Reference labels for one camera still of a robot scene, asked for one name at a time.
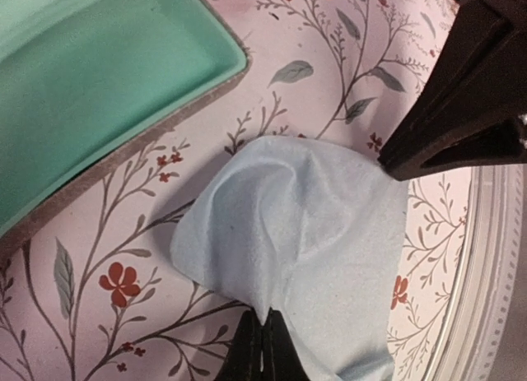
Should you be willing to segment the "grey glasses case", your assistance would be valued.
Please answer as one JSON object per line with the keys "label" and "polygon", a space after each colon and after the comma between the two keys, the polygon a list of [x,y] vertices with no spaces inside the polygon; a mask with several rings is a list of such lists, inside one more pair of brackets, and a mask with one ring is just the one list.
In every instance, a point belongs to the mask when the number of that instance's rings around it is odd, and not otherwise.
{"label": "grey glasses case", "polygon": [[1,0],[1,255],[249,66],[205,0]]}

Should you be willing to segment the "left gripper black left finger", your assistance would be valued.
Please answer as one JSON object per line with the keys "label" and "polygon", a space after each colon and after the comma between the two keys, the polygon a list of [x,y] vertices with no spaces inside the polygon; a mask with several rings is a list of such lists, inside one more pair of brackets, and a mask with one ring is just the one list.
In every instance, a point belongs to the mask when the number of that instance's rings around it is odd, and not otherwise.
{"label": "left gripper black left finger", "polygon": [[217,381],[259,381],[262,363],[262,325],[251,309],[240,318]]}

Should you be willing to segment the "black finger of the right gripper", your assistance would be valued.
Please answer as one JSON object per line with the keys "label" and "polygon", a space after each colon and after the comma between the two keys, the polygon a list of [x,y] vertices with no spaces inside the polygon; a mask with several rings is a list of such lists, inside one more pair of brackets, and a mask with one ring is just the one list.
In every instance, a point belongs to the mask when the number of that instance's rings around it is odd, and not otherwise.
{"label": "black finger of the right gripper", "polygon": [[398,181],[526,162],[526,0],[455,0],[416,103],[380,151]]}

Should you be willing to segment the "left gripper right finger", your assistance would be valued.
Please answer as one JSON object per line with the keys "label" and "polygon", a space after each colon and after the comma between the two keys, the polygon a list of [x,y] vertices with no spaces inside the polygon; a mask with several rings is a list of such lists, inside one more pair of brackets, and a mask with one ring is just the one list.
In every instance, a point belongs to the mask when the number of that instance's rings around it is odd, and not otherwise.
{"label": "left gripper right finger", "polygon": [[284,317],[270,309],[263,326],[263,380],[309,381]]}

